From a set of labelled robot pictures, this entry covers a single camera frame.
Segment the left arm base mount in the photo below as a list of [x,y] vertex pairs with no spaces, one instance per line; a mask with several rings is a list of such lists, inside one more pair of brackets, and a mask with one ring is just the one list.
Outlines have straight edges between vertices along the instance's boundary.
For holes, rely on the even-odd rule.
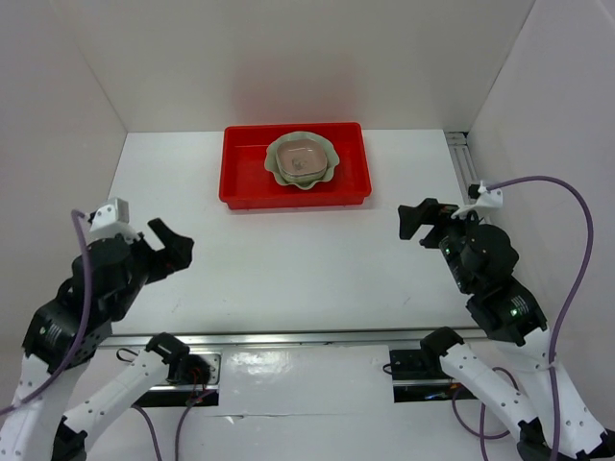
[[191,354],[178,375],[155,385],[137,401],[149,407],[182,407],[199,399],[197,406],[216,406],[219,401],[219,378],[222,355],[217,352]]

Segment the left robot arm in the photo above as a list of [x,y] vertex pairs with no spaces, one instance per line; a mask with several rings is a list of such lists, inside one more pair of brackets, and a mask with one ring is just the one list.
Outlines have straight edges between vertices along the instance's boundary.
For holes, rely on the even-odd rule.
[[69,409],[68,401],[111,325],[122,320],[141,289],[185,270],[193,239],[169,229],[160,218],[148,223],[162,247],[143,234],[122,234],[86,243],[74,224],[81,253],[72,276],[40,307],[22,343],[21,376],[11,405],[2,410],[4,460],[84,460],[102,433],[151,387],[182,381],[190,348],[170,333],[153,336],[117,377]]

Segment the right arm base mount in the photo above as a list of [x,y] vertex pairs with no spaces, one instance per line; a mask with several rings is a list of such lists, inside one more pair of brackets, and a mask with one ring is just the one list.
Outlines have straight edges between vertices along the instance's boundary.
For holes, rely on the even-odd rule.
[[419,349],[390,350],[382,370],[392,379],[395,402],[474,400],[457,380],[433,368]]

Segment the purple square plate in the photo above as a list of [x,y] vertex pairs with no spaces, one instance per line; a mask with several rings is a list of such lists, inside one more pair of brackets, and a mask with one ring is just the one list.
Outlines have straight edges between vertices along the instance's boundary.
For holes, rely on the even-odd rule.
[[327,170],[321,170],[313,173],[305,173],[305,174],[291,174],[288,172],[282,171],[280,173],[281,177],[286,182],[294,182],[294,183],[304,183],[304,182],[313,182],[319,181],[322,177],[325,176]]

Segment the large green scalloped bowl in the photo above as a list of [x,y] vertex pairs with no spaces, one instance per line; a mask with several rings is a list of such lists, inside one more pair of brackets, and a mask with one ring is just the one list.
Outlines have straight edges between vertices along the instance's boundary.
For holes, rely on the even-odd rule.
[[[304,182],[304,183],[294,183],[294,182],[286,182],[280,175],[281,170],[279,169],[277,160],[276,160],[276,151],[278,147],[285,141],[290,140],[298,140],[298,139],[311,139],[318,142],[325,150],[328,159],[328,168],[327,173],[324,177],[322,177],[319,181],[313,182]],[[278,185],[281,186],[295,186],[301,190],[310,190],[319,182],[330,182],[334,176],[335,169],[340,165],[340,157],[336,152],[335,148],[331,141],[327,138],[312,132],[292,132],[287,133],[280,136],[273,143],[271,143],[266,148],[266,157],[264,161],[264,168],[267,172],[271,173]]]

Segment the brown square plate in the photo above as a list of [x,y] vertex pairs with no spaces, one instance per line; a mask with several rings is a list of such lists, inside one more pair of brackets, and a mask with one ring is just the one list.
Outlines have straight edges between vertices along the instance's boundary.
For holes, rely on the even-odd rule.
[[276,151],[279,169],[291,174],[305,174],[328,168],[324,148],[311,139],[283,142]]

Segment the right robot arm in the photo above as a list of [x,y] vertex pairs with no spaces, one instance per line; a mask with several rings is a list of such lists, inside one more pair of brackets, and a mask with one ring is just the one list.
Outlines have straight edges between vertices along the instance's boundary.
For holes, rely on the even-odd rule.
[[595,460],[614,455],[614,433],[589,411],[563,365],[549,356],[552,333],[537,300],[513,276],[519,255],[506,232],[483,224],[475,211],[427,198],[399,206],[399,235],[422,226],[425,249],[439,251],[472,319],[507,358],[521,390],[485,365],[452,328],[420,342],[429,376],[458,380],[506,426],[524,460]]

